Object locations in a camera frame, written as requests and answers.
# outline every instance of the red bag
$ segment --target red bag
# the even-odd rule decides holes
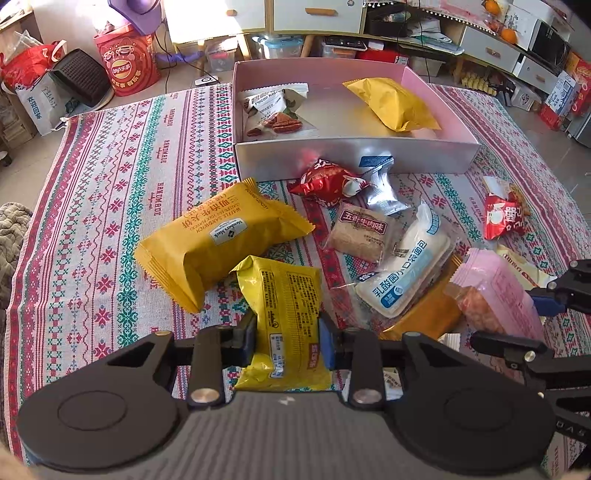
[[[66,53],[66,41],[54,42],[51,45],[39,45],[19,53],[7,64],[4,53],[0,53],[0,69],[5,85],[14,91],[17,84],[30,88],[50,70]]]

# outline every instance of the gray blanket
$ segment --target gray blanket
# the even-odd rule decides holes
[[[4,334],[6,332],[6,309],[10,303],[12,276],[17,269],[22,242],[33,215],[20,203],[5,203],[0,207],[0,395],[2,414],[0,418],[0,441],[8,445],[4,423]]]

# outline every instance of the microwave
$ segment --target microwave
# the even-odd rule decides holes
[[[569,55],[569,44],[557,30],[525,10],[509,5],[505,25],[517,32],[517,46],[558,75]]]
[[[530,52],[540,62],[558,75],[569,56],[570,45],[558,32],[544,22],[540,22],[538,34],[532,39]]]

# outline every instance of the white paper bag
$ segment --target white paper bag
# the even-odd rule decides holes
[[[48,73],[33,87],[27,89],[16,85],[15,91],[41,135],[51,132],[60,123],[60,118],[73,111],[79,103]]]

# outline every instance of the cabinet drawer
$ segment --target cabinet drawer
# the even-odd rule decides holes
[[[165,0],[174,43],[265,30],[265,0]]]
[[[274,0],[275,31],[359,33],[363,0]]]
[[[490,63],[506,72],[513,71],[519,58],[519,51],[508,43],[470,27],[464,30],[460,45],[464,47],[466,55]]]
[[[513,75],[548,94],[552,93],[558,77],[525,55],[517,61]]]

